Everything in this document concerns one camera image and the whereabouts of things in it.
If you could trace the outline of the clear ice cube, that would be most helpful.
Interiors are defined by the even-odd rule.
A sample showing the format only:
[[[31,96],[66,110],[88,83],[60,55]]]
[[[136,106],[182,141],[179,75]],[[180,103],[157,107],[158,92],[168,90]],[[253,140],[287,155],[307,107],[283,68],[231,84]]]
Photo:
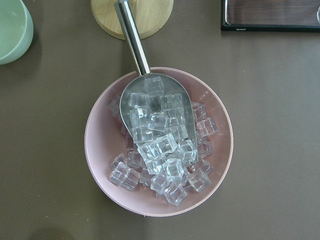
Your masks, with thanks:
[[[164,94],[164,83],[160,76],[144,79],[144,92],[150,97],[158,97]]]
[[[173,153],[177,149],[178,144],[176,143],[173,134],[167,133],[155,140],[155,147],[159,154],[164,155]]]
[[[196,123],[197,130],[202,137],[208,137],[218,131],[216,123],[212,117],[206,117]]]
[[[112,171],[109,181],[116,186],[120,186],[132,192],[138,185],[140,177],[141,174],[137,170],[120,162]]]
[[[150,130],[165,133],[168,124],[168,119],[169,118],[163,112],[151,113],[148,117],[147,127]]]
[[[181,183],[172,182],[163,192],[167,202],[179,206],[188,196]]]

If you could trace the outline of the steel ice scoop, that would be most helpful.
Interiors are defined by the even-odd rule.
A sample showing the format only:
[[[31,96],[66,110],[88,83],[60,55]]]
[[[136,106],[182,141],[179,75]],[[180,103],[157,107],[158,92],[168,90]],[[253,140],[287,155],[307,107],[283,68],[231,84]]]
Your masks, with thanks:
[[[129,133],[133,136],[133,124],[130,120],[129,106],[130,95],[137,90],[141,90],[144,86],[145,79],[148,77],[161,77],[164,83],[164,92],[166,94],[181,94],[182,106],[186,111],[187,132],[191,134],[191,140],[196,140],[196,129],[194,125],[194,116],[190,96],[186,89],[174,78],[161,73],[153,73],[150,70],[144,48],[141,43],[139,32],[133,17],[131,7],[127,0],[118,0],[114,4],[125,40],[128,43],[129,50],[135,63],[138,76],[132,80],[123,90],[119,108],[123,123]]]

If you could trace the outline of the pink bowl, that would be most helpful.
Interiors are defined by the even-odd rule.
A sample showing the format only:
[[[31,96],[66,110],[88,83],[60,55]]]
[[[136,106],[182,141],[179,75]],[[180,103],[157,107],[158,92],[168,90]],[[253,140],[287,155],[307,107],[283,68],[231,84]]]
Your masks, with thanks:
[[[179,206],[157,198],[153,190],[138,185],[128,191],[109,181],[114,158],[126,152],[126,140],[121,134],[121,122],[112,116],[107,105],[116,95],[121,95],[129,82],[136,78],[130,72],[114,81],[95,102],[85,128],[84,149],[88,167],[101,190],[121,207],[150,217],[169,217],[188,212],[205,202],[224,180],[233,155],[234,136],[228,112],[217,94],[202,80],[185,71],[170,67],[152,67],[157,73],[173,77],[189,93],[192,101],[205,104],[206,112],[213,117],[217,133],[209,137],[213,154],[206,160],[213,166],[209,174],[211,184],[201,192],[189,191]]]

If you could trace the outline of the round wooden stand base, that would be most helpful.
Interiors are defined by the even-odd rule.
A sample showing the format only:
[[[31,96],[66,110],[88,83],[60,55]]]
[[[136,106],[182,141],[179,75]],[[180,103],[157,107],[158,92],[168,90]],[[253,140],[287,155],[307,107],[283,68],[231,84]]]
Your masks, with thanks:
[[[173,0],[130,0],[128,3],[141,39],[158,32],[168,21],[174,6]],[[97,24],[109,35],[124,40],[114,4],[114,0],[90,2]]]

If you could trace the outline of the dark wooden tray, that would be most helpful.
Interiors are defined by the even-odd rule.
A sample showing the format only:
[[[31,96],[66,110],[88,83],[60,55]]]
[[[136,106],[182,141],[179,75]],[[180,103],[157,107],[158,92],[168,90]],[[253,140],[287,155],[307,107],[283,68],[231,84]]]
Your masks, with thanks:
[[[222,31],[320,31],[318,0],[222,0]]]

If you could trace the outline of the light green bowl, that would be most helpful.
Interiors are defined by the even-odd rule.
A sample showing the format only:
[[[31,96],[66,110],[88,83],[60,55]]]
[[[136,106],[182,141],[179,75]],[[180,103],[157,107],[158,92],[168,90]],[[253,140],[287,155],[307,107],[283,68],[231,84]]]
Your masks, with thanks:
[[[21,0],[0,2],[0,64],[11,63],[29,49],[34,35],[33,20]]]

